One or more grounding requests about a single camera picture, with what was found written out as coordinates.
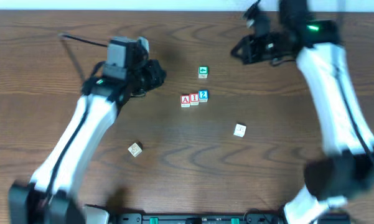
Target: toy block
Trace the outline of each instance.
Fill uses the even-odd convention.
[[[198,93],[191,93],[189,95],[189,101],[191,106],[192,105],[199,105],[199,94]]]
[[[198,78],[207,78],[208,74],[209,74],[209,67],[199,66]]]
[[[209,92],[207,90],[199,90],[199,102],[207,102],[209,99]]]
[[[237,124],[235,127],[234,135],[243,137],[245,135],[246,126]]]
[[[137,143],[134,143],[132,144],[129,148],[128,148],[129,152],[134,156],[134,157],[137,157],[140,153],[143,152],[143,150],[138,146]]]
[[[182,95],[181,96],[181,107],[189,107],[189,95]]]

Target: green led light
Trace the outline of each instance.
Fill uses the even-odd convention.
[[[308,27],[310,30],[313,30],[313,31],[318,31],[318,30],[319,30],[319,27],[317,27],[317,26],[308,25],[307,27]]]

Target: wood grain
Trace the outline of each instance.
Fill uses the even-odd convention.
[[[271,14],[273,26],[276,16]],[[334,14],[319,14],[321,18]],[[316,111],[292,63],[242,66],[230,49],[250,31],[237,12],[0,11],[0,223],[7,191],[28,181],[72,117],[80,80],[57,34],[105,43],[145,36],[167,70],[164,86],[131,100],[108,130],[86,173],[81,203],[146,212],[275,210],[303,185],[302,168],[323,157]],[[350,74],[374,132],[374,14],[346,14]],[[106,50],[69,42],[85,73]],[[197,79],[208,65],[207,80]],[[210,91],[182,109],[179,96]],[[233,136],[236,123],[244,138]],[[136,140],[144,152],[133,158]],[[374,223],[374,189],[348,207]]]

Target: block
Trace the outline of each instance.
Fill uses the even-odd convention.
[[[143,150],[138,146],[137,143],[134,143],[132,144],[130,147],[129,147],[129,152],[134,156],[134,157],[137,157],[140,153],[143,152]]]
[[[191,106],[192,105],[199,105],[199,94],[198,93],[191,93],[189,95],[189,101]]]
[[[182,95],[181,96],[181,107],[189,107],[189,95]]]
[[[246,126],[242,124],[237,124],[235,127],[234,135],[243,137],[245,135]]]
[[[208,74],[209,74],[209,67],[199,66],[198,78],[207,78]]]
[[[207,102],[209,99],[209,92],[207,90],[199,90],[199,102]]]

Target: green block face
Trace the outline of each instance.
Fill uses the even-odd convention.
[[[200,75],[207,75],[207,74],[209,74],[209,67],[207,67],[207,66],[199,66],[199,74]]]

